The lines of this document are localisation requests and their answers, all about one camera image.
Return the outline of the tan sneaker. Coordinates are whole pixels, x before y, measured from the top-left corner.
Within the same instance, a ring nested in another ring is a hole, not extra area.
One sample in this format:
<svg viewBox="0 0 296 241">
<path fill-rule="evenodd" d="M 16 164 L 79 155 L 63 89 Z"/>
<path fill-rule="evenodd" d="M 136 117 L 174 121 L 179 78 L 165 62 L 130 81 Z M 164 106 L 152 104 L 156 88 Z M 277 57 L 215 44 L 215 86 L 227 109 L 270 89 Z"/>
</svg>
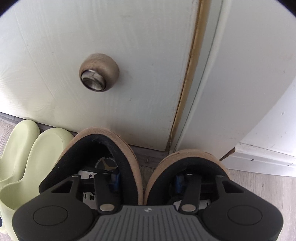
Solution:
<svg viewBox="0 0 296 241">
<path fill-rule="evenodd" d="M 142 205 L 144 193 L 139 164 L 131 147 L 117 134 L 100 128 L 79 132 L 60 154 L 39 192 L 80 171 L 113 171 L 119 175 L 118 197 L 123 205 Z"/>
<path fill-rule="evenodd" d="M 225 166 L 212 154 L 185 149 L 165 157 L 152 173 L 144 194 L 145 205 L 170 205 L 184 197 L 188 178 L 200 176 L 211 180 L 228 177 Z"/>
</svg>

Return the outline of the right green slide sandal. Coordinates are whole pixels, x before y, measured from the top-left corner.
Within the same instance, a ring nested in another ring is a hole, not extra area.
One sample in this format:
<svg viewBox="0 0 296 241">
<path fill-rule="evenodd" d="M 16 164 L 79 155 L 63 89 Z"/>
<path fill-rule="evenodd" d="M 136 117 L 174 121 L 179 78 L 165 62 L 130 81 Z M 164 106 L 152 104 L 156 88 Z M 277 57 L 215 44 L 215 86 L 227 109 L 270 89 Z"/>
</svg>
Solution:
<svg viewBox="0 0 296 241">
<path fill-rule="evenodd" d="M 42 132 L 30 150 L 22 179 L 1 189 L 1 217 L 11 240 L 18 239 L 12 226 L 13 214 L 39 195 L 39 185 L 72 139 L 73 135 L 62 128 L 50 128 Z"/>
</svg>

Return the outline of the green slide sandal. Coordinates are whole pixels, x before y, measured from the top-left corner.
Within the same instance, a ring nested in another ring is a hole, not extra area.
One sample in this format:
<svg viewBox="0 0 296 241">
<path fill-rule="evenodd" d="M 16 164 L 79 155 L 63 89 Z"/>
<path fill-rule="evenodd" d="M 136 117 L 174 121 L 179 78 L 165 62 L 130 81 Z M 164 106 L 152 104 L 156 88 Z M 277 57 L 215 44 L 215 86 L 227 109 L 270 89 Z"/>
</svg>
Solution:
<svg viewBox="0 0 296 241">
<path fill-rule="evenodd" d="M 18 239 L 12 226 L 13 214 L 39 195 L 39 185 L 72 139 L 73 135 L 62 128 L 50 128 L 42 132 L 30 150 L 22 179 L 1 189 L 1 217 L 11 240 Z"/>
<path fill-rule="evenodd" d="M 40 135 L 32 120 L 19 122 L 12 130 L 1 155 L 1 187 L 23 177 L 31 148 Z"/>
</svg>

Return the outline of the left green slide sandal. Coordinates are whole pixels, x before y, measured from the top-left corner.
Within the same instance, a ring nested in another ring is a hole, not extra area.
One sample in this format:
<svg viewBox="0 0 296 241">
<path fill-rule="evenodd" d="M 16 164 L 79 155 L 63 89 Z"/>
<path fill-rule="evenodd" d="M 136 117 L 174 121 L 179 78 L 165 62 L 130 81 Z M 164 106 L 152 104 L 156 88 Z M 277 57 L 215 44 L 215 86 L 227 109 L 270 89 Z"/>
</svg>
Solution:
<svg viewBox="0 0 296 241">
<path fill-rule="evenodd" d="M 12 130 L 1 155 L 1 187 L 23 177 L 31 148 L 40 135 L 32 120 L 19 122 Z"/>
</svg>

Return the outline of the metal door stopper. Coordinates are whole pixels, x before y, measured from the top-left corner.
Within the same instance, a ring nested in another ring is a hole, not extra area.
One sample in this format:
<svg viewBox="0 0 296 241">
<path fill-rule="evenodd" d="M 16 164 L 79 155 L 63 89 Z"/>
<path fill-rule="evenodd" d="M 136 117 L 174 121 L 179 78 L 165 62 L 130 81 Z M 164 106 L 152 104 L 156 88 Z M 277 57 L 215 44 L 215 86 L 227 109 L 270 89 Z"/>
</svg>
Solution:
<svg viewBox="0 0 296 241">
<path fill-rule="evenodd" d="M 119 67 L 106 54 L 95 53 L 89 55 L 81 64 L 79 77 L 87 89 L 95 92 L 105 92 L 117 82 Z"/>
</svg>

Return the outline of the white door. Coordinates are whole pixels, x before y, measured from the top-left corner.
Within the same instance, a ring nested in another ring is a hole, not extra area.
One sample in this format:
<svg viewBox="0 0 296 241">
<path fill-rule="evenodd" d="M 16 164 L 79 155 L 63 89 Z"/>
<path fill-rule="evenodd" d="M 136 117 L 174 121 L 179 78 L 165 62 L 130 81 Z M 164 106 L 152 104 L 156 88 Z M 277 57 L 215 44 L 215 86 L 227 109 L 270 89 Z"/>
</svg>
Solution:
<svg viewBox="0 0 296 241">
<path fill-rule="evenodd" d="M 1 112 L 163 151 L 200 1 L 1 1 Z"/>
</svg>

